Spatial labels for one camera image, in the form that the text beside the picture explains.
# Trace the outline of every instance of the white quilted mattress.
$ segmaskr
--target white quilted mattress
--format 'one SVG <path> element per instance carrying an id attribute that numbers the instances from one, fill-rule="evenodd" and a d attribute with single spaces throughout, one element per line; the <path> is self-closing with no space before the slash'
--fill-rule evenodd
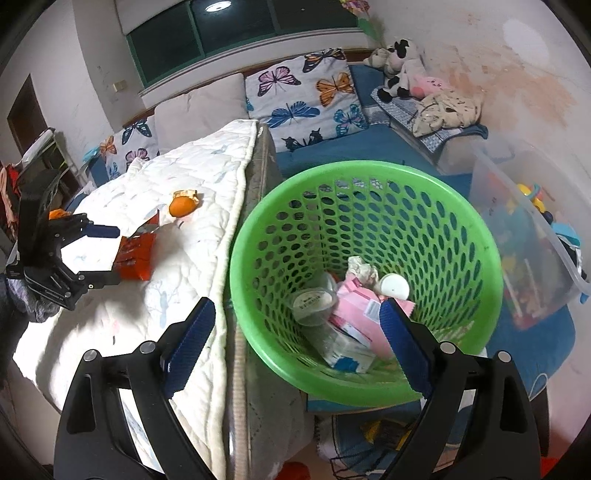
<path id="1" fill-rule="evenodd" d="M 216 306 L 216 326 L 184 391 L 171 403 L 189 439 L 219 480 L 226 475 L 222 419 L 226 389 L 226 318 L 222 295 L 229 247 L 245 193 L 245 168 L 256 140 L 256 121 L 235 120 L 218 132 L 187 143 L 145 164 L 134 163 L 120 178 L 91 193 L 76 213 L 96 224 L 116 225 L 130 235 L 162 208 L 152 251 L 149 282 L 127 281 L 83 296 L 75 312 L 62 310 L 42 324 L 32 323 L 14 359 L 25 377 L 57 408 L 63 407 L 83 353 L 103 356 L 133 351 L 157 340 L 171 323 L 182 321 L 198 299 Z M 167 205 L 176 190 L 195 189 L 201 206 L 173 219 Z M 109 270 L 119 239 L 83 238 L 62 250 L 74 271 Z M 128 416 L 139 415 L 129 391 L 122 391 Z M 147 465 L 157 467 L 145 447 L 142 428 L 130 421 L 132 435 Z"/>

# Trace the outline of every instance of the trash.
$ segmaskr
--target trash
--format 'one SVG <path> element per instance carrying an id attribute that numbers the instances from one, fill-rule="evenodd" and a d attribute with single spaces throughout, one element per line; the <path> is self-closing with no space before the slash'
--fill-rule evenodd
<path id="1" fill-rule="evenodd" d="M 321 287 L 305 288 L 290 295 L 287 306 L 292 310 L 297 323 L 309 327 L 324 324 L 336 301 L 333 290 Z"/>
<path id="2" fill-rule="evenodd" d="M 345 274 L 345 280 L 357 278 L 366 288 L 373 288 L 378 282 L 378 269 L 363 261 L 361 257 L 349 257 L 349 268 Z"/>
<path id="3" fill-rule="evenodd" d="M 370 348 L 382 360 L 394 356 L 384 332 L 379 324 L 379 309 L 386 299 L 365 288 L 358 278 L 345 280 L 336 292 L 338 303 L 329 317 L 329 322 L 341 330 L 353 327 L 370 341 Z M 396 300 L 404 313 L 410 317 L 414 303 Z"/>
<path id="4" fill-rule="evenodd" d="M 408 300 L 410 286 L 402 275 L 389 273 L 385 275 L 375 286 L 374 292 L 385 297 L 393 297 L 397 300 Z"/>
<path id="5" fill-rule="evenodd" d="M 369 348 L 328 322 L 302 328 L 302 333 L 335 370 L 364 374 L 375 360 Z"/>

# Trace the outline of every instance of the beige cloth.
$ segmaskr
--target beige cloth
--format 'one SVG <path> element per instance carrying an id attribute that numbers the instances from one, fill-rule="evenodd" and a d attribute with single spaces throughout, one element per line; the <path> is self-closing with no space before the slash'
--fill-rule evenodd
<path id="1" fill-rule="evenodd" d="M 479 98 L 465 97 L 454 90 L 433 93 L 418 106 L 413 135 L 422 137 L 440 128 L 469 127 L 478 121 L 481 110 L 482 100 Z"/>

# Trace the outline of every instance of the doorway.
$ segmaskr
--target doorway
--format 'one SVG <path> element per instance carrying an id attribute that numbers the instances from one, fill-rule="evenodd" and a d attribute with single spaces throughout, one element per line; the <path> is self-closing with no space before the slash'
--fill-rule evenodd
<path id="1" fill-rule="evenodd" d="M 39 135 L 47 130 L 47 123 L 41 113 L 30 75 L 18 92 L 7 120 L 21 155 L 33 145 Z"/>

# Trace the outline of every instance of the patterned fabric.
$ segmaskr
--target patterned fabric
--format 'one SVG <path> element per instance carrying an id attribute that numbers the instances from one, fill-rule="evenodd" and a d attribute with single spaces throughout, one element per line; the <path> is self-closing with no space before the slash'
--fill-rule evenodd
<path id="1" fill-rule="evenodd" d="M 418 115 L 418 100 L 413 98 L 393 98 L 392 102 L 384 103 L 378 97 L 378 89 L 375 89 L 371 96 L 378 105 L 393 119 L 397 125 L 403 127 L 412 134 L 413 123 Z M 418 140 L 427 147 L 429 152 L 435 153 L 447 140 L 462 133 L 463 128 L 442 128 L 435 133 L 425 135 Z"/>
<path id="2" fill-rule="evenodd" d="M 147 161 L 160 155 L 154 116 L 139 120 L 115 135 L 111 135 L 99 146 L 105 160 L 109 180 L 127 172 L 135 158 Z"/>
<path id="3" fill-rule="evenodd" d="M 252 119 L 266 123 L 278 152 L 368 127 L 340 48 L 310 53 L 246 79 Z"/>

